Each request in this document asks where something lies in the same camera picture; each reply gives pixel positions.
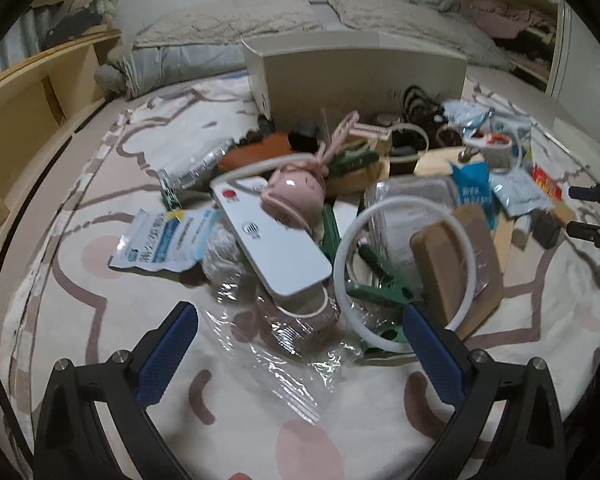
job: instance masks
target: gray blanket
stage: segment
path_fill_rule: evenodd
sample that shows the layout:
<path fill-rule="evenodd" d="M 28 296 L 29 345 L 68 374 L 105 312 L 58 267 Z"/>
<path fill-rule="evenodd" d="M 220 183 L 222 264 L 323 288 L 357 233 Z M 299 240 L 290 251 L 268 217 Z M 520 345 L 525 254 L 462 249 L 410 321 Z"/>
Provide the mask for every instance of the gray blanket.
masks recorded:
<path fill-rule="evenodd" d="M 347 27 L 433 41 L 457 50 L 470 64 L 510 69 L 509 60 L 493 40 L 456 12 L 400 0 L 328 1 Z"/>
<path fill-rule="evenodd" d="M 321 28 L 307 0 L 218 0 L 168 14 L 141 32 L 134 46 L 239 43 Z"/>

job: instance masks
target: closet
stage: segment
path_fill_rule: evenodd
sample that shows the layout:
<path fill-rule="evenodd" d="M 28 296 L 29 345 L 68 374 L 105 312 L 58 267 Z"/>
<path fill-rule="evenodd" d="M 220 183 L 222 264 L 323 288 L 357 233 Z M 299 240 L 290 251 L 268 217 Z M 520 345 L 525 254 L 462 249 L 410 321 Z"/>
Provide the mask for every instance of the closet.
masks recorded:
<path fill-rule="evenodd" d="M 512 73 L 549 95 L 559 91 L 564 72 L 562 2 L 551 0 L 460 0 L 461 14 L 505 49 Z"/>

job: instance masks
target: white power strip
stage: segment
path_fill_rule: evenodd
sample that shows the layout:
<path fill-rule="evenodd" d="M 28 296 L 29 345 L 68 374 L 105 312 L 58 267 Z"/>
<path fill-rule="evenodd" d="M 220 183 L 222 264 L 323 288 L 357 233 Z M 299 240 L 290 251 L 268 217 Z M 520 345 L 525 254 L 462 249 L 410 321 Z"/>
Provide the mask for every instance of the white power strip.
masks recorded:
<path fill-rule="evenodd" d="M 263 211 L 260 192 L 266 185 L 258 176 L 221 182 L 212 191 L 262 283 L 283 300 L 326 280 L 331 264 L 306 231 L 285 226 Z"/>

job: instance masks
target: black cable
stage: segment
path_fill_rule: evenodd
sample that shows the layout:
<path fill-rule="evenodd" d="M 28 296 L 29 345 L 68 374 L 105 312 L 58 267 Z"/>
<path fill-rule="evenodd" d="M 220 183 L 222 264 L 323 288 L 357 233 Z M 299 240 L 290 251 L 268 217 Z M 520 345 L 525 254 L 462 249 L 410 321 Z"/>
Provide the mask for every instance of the black cable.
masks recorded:
<path fill-rule="evenodd" d="M 16 444 L 20 448 L 20 452 L 24 457 L 24 460 L 27 461 L 30 468 L 33 469 L 33 453 L 29 449 L 29 444 L 27 444 L 27 440 L 24 438 L 24 433 L 22 433 L 22 429 L 20 428 L 20 424 L 18 423 L 18 419 L 16 418 L 16 414 L 11 407 L 11 403 L 9 402 L 9 397 L 7 396 L 7 392 L 2 386 L 2 381 L 0 380 L 0 407 L 4 412 L 4 416 L 7 419 L 7 423 L 11 428 L 11 434 L 13 435 Z"/>

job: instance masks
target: clear plastic bag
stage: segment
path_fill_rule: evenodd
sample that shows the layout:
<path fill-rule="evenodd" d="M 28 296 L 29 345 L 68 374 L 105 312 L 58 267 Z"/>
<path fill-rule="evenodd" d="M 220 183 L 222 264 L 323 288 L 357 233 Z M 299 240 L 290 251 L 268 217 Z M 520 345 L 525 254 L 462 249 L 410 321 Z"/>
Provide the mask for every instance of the clear plastic bag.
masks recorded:
<path fill-rule="evenodd" d="M 203 319 L 231 360 L 315 424 L 331 400 L 343 364 L 356 352 L 344 342 L 344 320 L 334 295 L 319 285 L 283 306 L 276 304 L 244 255 L 227 249 L 230 242 L 223 227 L 208 240 L 203 269 L 214 283 L 217 302 L 204 308 Z M 222 272 L 209 272 L 218 254 Z M 238 260 L 234 268 L 245 272 L 229 275 L 233 259 Z"/>

